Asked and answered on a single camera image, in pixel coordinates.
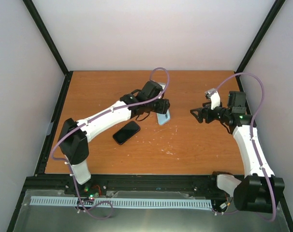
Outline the black phone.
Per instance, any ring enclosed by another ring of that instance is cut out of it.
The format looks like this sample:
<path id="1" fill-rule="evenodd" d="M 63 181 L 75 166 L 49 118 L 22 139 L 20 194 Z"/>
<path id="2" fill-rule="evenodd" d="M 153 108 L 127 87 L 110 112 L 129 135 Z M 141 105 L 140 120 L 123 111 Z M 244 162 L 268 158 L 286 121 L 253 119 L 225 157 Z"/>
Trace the black phone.
<path id="1" fill-rule="evenodd" d="M 132 138 L 137 132 L 140 131 L 140 126 L 135 121 L 130 121 L 115 134 L 113 134 L 113 139 L 118 145 L 123 145 L 130 138 Z"/>

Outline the light blue phone case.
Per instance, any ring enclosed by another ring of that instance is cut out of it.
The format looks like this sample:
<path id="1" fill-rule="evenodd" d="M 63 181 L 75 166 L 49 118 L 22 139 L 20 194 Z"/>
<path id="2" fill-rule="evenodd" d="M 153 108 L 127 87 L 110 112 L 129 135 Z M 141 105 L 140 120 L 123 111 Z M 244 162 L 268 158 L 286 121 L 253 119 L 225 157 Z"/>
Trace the light blue phone case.
<path id="1" fill-rule="evenodd" d="M 165 114 L 157 114 L 157 120 L 160 126 L 167 123 L 170 119 L 171 119 L 171 115 L 169 110 L 167 110 Z"/>

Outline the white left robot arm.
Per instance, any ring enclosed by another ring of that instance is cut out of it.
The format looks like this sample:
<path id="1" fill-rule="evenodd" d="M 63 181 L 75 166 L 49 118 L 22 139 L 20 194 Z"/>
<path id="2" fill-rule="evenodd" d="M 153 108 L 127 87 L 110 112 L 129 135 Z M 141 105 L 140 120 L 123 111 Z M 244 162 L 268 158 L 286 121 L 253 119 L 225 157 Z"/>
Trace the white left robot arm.
<path id="1" fill-rule="evenodd" d="M 124 121 L 144 113 L 166 114 L 170 103 L 163 97 L 167 85 L 148 81 L 142 89 L 124 95 L 107 109 L 90 117 L 75 121 L 67 119 L 61 129 L 57 147 L 65 156 L 71 175 L 75 177 L 75 188 L 81 194 L 92 190 L 88 169 L 88 144 L 100 133 Z"/>

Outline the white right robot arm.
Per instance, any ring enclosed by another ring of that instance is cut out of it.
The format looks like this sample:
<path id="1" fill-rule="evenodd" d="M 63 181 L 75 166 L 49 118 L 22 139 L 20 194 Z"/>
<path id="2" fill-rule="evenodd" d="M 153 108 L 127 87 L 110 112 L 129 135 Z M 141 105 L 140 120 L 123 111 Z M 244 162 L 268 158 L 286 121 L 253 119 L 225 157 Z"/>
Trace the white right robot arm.
<path id="1" fill-rule="evenodd" d="M 215 89 L 205 92 L 208 100 L 190 113 L 199 123 L 217 120 L 237 143 L 244 166 L 244 179 L 227 172 L 214 172 L 216 186 L 232 197 L 239 211 L 276 214 L 285 184 L 268 165 L 258 139 L 253 116 L 246 113 L 246 94 L 230 91 L 227 107 L 222 106 Z"/>

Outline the metal front plate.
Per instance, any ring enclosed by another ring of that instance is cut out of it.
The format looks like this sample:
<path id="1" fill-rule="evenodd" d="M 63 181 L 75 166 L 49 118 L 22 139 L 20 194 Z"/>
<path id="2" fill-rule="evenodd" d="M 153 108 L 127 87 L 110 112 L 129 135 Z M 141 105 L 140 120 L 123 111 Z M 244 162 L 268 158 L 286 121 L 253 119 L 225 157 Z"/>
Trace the metal front plate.
<path id="1" fill-rule="evenodd" d="M 275 221 L 269 215 L 237 212 L 225 200 L 210 200 L 212 210 L 195 209 L 124 209 L 80 206 L 30 205 L 32 196 L 75 197 L 62 190 L 29 190 L 21 204 L 14 232 L 287 232 L 288 223 L 281 206 Z M 180 192 L 111 192 L 103 200 L 129 199 L 196 199 Z"/>

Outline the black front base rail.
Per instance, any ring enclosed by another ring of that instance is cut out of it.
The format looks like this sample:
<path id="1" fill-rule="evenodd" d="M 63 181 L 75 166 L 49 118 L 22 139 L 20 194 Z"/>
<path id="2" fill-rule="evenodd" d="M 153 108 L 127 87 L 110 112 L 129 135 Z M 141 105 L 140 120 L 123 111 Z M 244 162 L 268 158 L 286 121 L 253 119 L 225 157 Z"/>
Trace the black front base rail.
<path id="1" fill-rule="evenodd" d="M 78 184 L 81 195 L 99 193 L 107 195 L 109 191 L 164 191 L 182 192 L 196 197 L 225 196 L 218 189 L 212 175 L 127 175 L 93 174 L 85 184 Z M 67 194 L 76 194 L 73 178 L 68 174 L 36 174 L 27 177 L 23 190 L 61 189 Z"/>

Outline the black right frame post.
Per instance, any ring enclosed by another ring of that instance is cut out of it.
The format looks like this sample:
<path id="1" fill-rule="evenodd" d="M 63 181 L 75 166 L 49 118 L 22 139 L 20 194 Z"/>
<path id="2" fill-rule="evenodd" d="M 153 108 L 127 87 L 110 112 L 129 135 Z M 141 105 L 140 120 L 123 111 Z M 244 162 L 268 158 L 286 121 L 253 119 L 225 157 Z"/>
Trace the black right frame post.
<path id="1" fill-rule="evenodd" d="M 241 73 L 245 70 L 246 66 L 253 57 L 255 51 L 272 25 L 273 21 L 277 17 L 281 8 L 283 7 L 286 0 L 275 0 L 272 7 L 270 8 L 268 14 L 266 15 L 263 23 L 261 24 L 258 32 L 256 33 L 254 39 L 252 40 L 249 48 L 247 49 L 244 57 L 242 58 L 239 66 L 237 67 L 235 73 Z"/>

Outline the black frame post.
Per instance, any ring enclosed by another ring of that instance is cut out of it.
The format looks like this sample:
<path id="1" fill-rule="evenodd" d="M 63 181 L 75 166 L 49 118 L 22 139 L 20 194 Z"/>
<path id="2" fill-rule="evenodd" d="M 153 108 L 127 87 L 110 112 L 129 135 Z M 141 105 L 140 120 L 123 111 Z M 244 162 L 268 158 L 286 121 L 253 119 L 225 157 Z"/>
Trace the black frame post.
<path id="1" fill-rule="evenodd" d="M 241 73 L 245 70 L 246 66 L 253 57 L 255 51 L 272 25 L 273 21 L 277 17 L 281 8 L 283 7 L 286 0 L 275 0 L 272 7 L 270 8 L 268 14 L 266 15 L 263 23 L 261 24 L 258 32 L 256 33 L 254 39 L 252 40 L 249 48 L 247 49 L 244 57 L 242 58 L 239 66 L 237 67 L 235 73 Z"/>
<path id="2" fill-rule="evenodd" d="M 57 62 L 59 68 L 61 69 L 62 73 L 64 75 L 67 75 L 69 73 L 68 68 L 66 67 L 47 27 L 45 26 L 44 21 L 42 20 L 35 4 L 32 0 L 23 0 L 23 3 L 28 10 L 30 16 L 32 17 L 34 23 L 36 24 L 39 32 L 41 33 L 45 43 L 47 44 L 49 50 L 51 51 L 55 61 Z"/>

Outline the black left table rail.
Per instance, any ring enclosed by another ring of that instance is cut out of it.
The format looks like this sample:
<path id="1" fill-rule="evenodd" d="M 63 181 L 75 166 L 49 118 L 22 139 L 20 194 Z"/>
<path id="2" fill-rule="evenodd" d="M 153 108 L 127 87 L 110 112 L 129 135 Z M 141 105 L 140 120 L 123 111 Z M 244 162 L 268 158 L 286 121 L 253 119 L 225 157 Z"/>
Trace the black left table rail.
<path id="1" fill-rule="evenodd" d="M 49 159 L 50 151 L 53 147 L 53 141 L 59 124 L 59 119 L 66 100 L 67 92 L 72 79 L 73 71 L 69 71 L 64 78 L 56 106 L 53 111 L 51 122 L 48 126 L 47 135 L 45 136 L 44 144 L 35 168 L 34 175 L 44 174 L 46 165 Z"/>

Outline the black left frame post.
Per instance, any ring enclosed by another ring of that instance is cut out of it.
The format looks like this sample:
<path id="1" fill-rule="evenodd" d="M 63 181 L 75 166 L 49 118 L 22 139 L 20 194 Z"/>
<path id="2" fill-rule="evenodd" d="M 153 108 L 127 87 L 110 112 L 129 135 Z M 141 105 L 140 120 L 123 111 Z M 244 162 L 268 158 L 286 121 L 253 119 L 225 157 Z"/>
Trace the black left frame post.
<path id="1" fill-rule="evenodd" d="M 32 0 L 23 0 L 23 3 L 28 10 L 30 16 L 32 17 L 34 23 L 36 24 L 39 32 L 41 33 L 45 43 L 47 44 L 49 50 L 51 51 L 55 61 L 57 62 L 59 68 L 61 69 L 62 73 L 64 75 L 67 75 L 69 73 L 68 68 L 66 67 L 47 27 L 45 26 L 44 21 L 42 20 L 35 4 Z"/>

